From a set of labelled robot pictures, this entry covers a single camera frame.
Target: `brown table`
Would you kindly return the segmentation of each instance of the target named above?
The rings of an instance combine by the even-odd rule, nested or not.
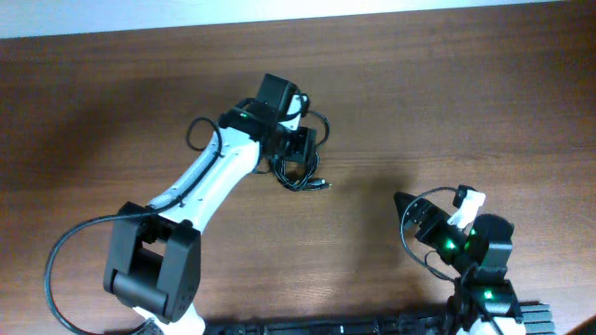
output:
[[[487,193],[484,211],[516,225],[508,277],[519,298],[551,304],[559,332],[574,328],[596,311],[595,7],[0,41],[0,333],[64,333],[42,290],[58,236],[170,186],[196,159],[183,141],[189,122],[253,96],[266,72],[330,118],[318,175],[333,187],[295,194],[272,175],[242,180],[202,239],[201,315],[374,315],[445,302],[452,286],[398,243],[392,195],[466,183]],[[195,141],[210,136],[197,132]],[[451,210],[450,197],[432,199]],[[102,289],[111,228],[75,237],[55,267],[60,308],[94,331],[140,321]]]

